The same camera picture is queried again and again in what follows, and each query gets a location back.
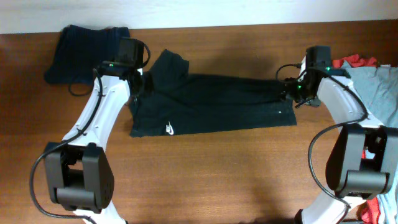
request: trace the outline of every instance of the robotic arm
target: robotic arm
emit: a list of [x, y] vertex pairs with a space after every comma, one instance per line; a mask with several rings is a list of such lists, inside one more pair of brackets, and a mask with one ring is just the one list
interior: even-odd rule
[[[142, 91], [142, 70], [138, 72], [137, 69], [147, 62], [142, 62], [144, 47], [147, 48], [142, 42], [121, 40], [120, 49], [125, 50], [119, 51], [115, 61], [99, 66], [90, 99], [63, 140], [80, 136], [45, 157], [52, 202], [73, 211], [86, 223], [127, 223], [111, 201], [114, 177], [104, 152], [123, 104]], [[284, 98], [295, 100], [299, 106], [318, 106], [323, 101], [335, 122], [344, 123], [339, 126], [340, 135], [326, 165], [326, 180], [335, 198], [322, 192], [309, 207], [297, 213], [294, 221], [297, 224], [340, 222], [348, 208], [388, 192], [397, 167], [398, 130], [382, 126], [369, 111], [364, 111], [349, 75], [344, 70], [331, 69], [330, 62], [328, 47], [309, 48], [300, 77], [286, 82]], [[101, 101], [96, 110], [99, 97]], [[359, 120], [364, 114], [366, 119], [350, 122]], [[80, 127], [85, 124], [89, 126], [81, 132]], [[45, 152], [58, 145], [50, 142]], [[362, 159], [363, 149], [374, 153], [374, 159]], [[69, 168], [76, 162], [83, 164], [83, 170]]]

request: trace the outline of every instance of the logo on clothing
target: logo on clothing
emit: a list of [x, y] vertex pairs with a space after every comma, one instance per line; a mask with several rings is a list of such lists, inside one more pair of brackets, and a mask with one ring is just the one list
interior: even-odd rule
[[174, 130], [173, 130], [172, 125], [170, 124], [170, 121], [169, 121], [169, 124], [166, 124], [166, 132], [167, 132], [169, 135], [173, 135], [173, 134], [174, 134]]

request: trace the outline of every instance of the light blue cloth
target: light blue cloth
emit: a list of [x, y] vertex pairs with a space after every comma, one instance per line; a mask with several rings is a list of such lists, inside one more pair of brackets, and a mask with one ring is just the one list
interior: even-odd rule
[[[398, 128], [398, 68], [351, 68], [348, 62], [344, 62], [342, 68], [351, 75], [354, 87], [369, 111], [385, 126]], [[397, 179], [398, 170], [391, 190], [377, 196], [381, 213], [385, 214], [384, 220], [380, 218], [379, 222], [398, 223]]]

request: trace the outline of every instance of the black plastic bracket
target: black plastic bracket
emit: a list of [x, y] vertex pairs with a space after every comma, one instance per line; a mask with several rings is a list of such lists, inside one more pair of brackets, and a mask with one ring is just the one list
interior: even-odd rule
[[[59, 143], [49, 142], [45, 151]], [[71, 169], [81, 161], [82, 170]], [[66, 145], [44, 160], [50, 199], [65, 210], [91, 210], [100, 213], [111, 202], [114, 189], [112, 170], [101, 147]]]
[[[362, 158], [363, 150], [374, 153]], [[336, 196], [370, 200], [390, 191], [398, 163], [398, 129], [343, 126], [326, 164], [326, 182]]]

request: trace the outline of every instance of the wood grain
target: wood grain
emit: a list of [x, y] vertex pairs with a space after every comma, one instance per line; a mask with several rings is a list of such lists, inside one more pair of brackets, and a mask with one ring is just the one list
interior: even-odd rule
[[[190, 61], [190, 71], [273, 78], [285, 63], [300, 62], [312, 45], [330, 45], [333, 58], [353, 53], [398, 62], [398, 21], [336, 22], [196, 29], [132, 30], [153, 55], [163, 49]], [[48, 85], [59, 33], [0, 35], [0, 217], [3, 223], [82, 223], [40, 214], [29, 198], [28, 175], [48, 141], [59, 141], [79, 117], [87, 97]], [[286, 69], [283, 77], [297, 76]], [[292, 218], [320, 190], [307, 165], [312, 137], [333, 123], [326, 108], [295, 110], [297, 126], [173, 137], [131, 138], [128, 108], [120, 112], [107, 157], [116, 186], [113, 201], [130, 223], [237, 223]], [[337, 137], [317, 143], [316, 172]], [[50, 203], [43, 167], [35, 178], [42, 205]]]

